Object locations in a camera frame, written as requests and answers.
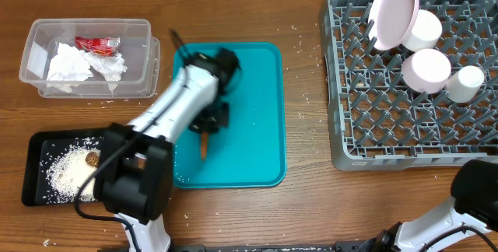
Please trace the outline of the orange carrot piece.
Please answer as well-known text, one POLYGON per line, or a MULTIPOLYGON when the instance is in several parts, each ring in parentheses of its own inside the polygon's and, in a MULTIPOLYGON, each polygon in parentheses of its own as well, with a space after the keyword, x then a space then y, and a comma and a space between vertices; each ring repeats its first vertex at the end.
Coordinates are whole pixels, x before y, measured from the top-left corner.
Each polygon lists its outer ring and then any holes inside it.
POLYGON ((208 132, 203 132, 201 133, 200 136, 200 157, 202 160, 205 160, 208 152, 208 146, 209 146, 209 133, 208 132))

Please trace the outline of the red snack wrapper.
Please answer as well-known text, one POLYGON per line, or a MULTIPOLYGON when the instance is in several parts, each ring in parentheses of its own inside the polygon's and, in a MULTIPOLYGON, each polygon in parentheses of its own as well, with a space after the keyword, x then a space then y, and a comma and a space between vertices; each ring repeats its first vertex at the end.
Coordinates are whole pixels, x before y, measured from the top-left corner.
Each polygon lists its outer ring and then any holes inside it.
POLYGON ((113 56, 121 43, 119 38, 87 38, 75 37, 75 45, 84 51, 100 56, 113 56))

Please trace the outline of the brown patterned cookie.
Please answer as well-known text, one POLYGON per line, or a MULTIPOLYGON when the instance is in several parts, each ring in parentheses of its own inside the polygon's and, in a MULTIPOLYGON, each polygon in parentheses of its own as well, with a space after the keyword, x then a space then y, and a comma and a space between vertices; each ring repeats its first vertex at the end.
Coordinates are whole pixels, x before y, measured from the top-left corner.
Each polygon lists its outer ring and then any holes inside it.
POLYGON ((96 152, 89 152, 85 158, 86 163, 92 167, 98 167, 100 163, 100 156, 96 152))

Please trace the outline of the large white plate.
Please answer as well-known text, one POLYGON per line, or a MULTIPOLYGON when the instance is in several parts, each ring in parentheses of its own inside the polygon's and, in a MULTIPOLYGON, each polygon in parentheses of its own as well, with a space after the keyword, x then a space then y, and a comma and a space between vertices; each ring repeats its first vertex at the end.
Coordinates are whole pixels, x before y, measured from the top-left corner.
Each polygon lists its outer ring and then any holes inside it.
POLYGON ((387 51, 406 40, 415 25, 419 0, 373 0, 368 22, 373 25, 368 37, 377 39, 376 50, 387 51))

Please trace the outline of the small pink bowl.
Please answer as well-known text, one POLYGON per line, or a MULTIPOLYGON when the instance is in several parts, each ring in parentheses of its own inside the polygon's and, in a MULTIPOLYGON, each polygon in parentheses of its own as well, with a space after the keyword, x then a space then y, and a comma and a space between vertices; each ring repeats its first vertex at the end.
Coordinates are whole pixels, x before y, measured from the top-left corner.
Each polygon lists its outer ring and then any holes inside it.
POLYGON ((401 72, 405 84, 418 93, 441 91, 451 75, 447 56, 435 49, 422 49, 402 62, 401 72))

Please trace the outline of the white-green bowl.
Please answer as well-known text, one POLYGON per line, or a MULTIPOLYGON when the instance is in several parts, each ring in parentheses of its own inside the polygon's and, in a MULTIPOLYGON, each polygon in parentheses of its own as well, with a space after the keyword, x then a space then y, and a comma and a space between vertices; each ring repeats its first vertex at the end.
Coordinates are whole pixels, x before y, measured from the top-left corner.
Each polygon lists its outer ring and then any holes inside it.
POLYGON ((416 22, 402 45, 414 52, 434 48, 442 32, 443 27, 439 18, 430 11, 420 9, 416 22))

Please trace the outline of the white cup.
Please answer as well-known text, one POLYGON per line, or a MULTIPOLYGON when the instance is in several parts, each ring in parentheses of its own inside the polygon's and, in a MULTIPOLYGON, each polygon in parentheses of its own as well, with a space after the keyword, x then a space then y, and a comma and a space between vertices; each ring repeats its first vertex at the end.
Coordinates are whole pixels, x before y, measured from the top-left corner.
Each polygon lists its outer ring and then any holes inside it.
POLYGON ((456 103, 467 103, 484 83, 483 71, 473 65, 465 66, 454 73, 447 81, 447 98, 456 103))

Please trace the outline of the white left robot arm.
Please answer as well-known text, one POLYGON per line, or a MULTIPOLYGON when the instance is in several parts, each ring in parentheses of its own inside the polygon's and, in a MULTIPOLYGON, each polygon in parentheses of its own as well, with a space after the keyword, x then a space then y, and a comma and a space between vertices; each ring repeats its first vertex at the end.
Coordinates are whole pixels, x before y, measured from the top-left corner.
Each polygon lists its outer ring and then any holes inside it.
POLYGON ((240 71, 237 55, 221 47, 215 56, 190 53, 176 31, 170 33, 183 65, 167 90, 127 125, 112 124, 103 134, 96 170, 82 183, 93 185, 93 196, 107 216, 85 213, 84 219, 119 222, 130 251, 168 251, 171 247, 162 214, 174 189, 174 145, 189 129, 213 134, 229 122, 229 105, 222 100, 240 71))

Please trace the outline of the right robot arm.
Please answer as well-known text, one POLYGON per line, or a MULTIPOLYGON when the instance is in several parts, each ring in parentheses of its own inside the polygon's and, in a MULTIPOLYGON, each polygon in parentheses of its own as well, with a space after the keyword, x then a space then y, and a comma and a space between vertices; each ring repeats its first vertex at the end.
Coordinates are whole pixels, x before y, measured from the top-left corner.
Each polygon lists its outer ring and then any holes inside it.
POLYGON ((359 251, 442 251, 470 236, 497 251, 487 233, 497 231, 497 165, 471 160, 457 172, 451 196, 425 215, 399 222, 365 241, 359 251))

